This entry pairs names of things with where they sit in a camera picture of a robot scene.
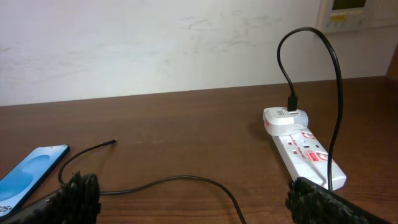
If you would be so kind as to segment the blue Galaxy smartphone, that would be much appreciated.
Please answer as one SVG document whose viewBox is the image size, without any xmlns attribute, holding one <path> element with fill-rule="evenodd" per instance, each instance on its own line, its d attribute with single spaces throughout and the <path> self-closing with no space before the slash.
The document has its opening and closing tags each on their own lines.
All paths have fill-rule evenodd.
<svg viewBox="0 0 398 224">
<path fill-rule="evenodd" d="M 20 208 L 69 152 L 66 144 L 34 149 L 1 179 L 1 217 Z"/>
</svg>

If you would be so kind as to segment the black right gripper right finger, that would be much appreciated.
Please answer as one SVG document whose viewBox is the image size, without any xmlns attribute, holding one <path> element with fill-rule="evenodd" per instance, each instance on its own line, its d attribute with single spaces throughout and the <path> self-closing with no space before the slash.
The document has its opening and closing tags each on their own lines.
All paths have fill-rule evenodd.
<svg viewBox="0 0 398 224">
<path fill-rule="evenodd" d="M 285 206 L 297 224 L 383 224 L 388 221 L 299 177 L 289 182 Z"/>
</svg>

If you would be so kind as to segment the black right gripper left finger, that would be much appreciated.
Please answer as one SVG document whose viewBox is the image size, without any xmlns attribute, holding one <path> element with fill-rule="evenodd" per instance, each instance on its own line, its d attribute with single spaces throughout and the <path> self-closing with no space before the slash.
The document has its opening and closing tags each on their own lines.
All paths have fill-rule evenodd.
<svg viewBox="0 0 398 224">
<path fill-rule="evenodd" d="M 95 224 L 101 211 L 94 174 L 75 173 L 61 188 L 1 218 L 9 224 Z"/>
</svg>

